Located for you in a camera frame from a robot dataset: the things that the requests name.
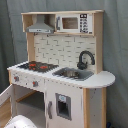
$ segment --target door handle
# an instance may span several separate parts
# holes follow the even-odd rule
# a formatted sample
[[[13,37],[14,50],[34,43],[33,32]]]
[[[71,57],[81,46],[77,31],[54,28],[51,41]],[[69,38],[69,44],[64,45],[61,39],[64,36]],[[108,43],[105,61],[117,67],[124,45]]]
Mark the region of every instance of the door handle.
[[[60,27],[58,26],[59,20],[60,20],[60,17],[57,17],[56,18],[56,29],[57,30],[60,30]]]
[[[49,104],[48,104],[48,115],[49,115],[49,119],[52,119],[51,107],[52,107],[52,102],[50,101]]]

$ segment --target stove knob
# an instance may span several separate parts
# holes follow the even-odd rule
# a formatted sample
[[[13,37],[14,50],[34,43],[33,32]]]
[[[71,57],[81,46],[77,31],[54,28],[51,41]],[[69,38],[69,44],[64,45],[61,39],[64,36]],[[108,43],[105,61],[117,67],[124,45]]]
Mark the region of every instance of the stove knob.
[[[33,81],[33,87],[37,87],[38,86],[38,82],[37,81]]]
[[[14,79],[15,79],[15,82],[19,81],[19,77],[18,76],[15,76]]]

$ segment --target gray curtain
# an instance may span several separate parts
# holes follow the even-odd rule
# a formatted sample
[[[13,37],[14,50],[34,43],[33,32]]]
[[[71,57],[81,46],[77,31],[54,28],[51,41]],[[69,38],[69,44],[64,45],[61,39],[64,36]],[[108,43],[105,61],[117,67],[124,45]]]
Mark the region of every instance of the gray curtain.
[[[112,72],[116,76],[113,86],[107,88],[107,120],[113,123],[115,128],[128,127],[128,0],[1,0],[7,1],[12,38],[5,38],[10,34],[9,19],[2,21],[0,36],[3,38],[0,50],[2,68],[0,67],[0,80],[3,80],[1,88],[7,85],[6,67],[14,63],[13,48],[16,63],[27,60],[26,37],[22,32],[21,12],[30,11],[82,11],[105,10],[104,13],[104,41],[103,56],[104,70]]]
[[[7,1],[0,0],[0,93],[9,86],[7,67],[15,64]]]

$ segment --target faucet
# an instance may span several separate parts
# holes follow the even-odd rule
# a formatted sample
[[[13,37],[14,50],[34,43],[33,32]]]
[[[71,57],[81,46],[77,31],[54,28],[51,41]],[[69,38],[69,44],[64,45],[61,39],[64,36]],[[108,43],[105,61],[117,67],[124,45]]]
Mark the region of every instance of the faucet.
[[[77,67],[78,67],[79,69],[81,69],[81,70],[87,68],[87,62],[86,62],[86,63],[83,63],[83,62],[82,62],[82,56],[83,56],[83,54],[88,54],[88,55],[91,57],[92,65],[95,64],[95,59],[94,59],[94,56],[92,55],[92,53],[89,52],[89,51],[82,51],[82,52],[80,53],[79,62],[78,62],[78,64],[77,64]]]

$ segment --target floor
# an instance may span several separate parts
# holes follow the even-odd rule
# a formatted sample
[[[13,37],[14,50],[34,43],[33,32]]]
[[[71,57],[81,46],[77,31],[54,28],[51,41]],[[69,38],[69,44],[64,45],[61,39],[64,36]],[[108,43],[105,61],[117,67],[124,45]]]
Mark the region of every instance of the floor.
[[[0,106],[0,128],[8,123],[11,118],[11,103],[10,98],[5,101],[5,103]]]

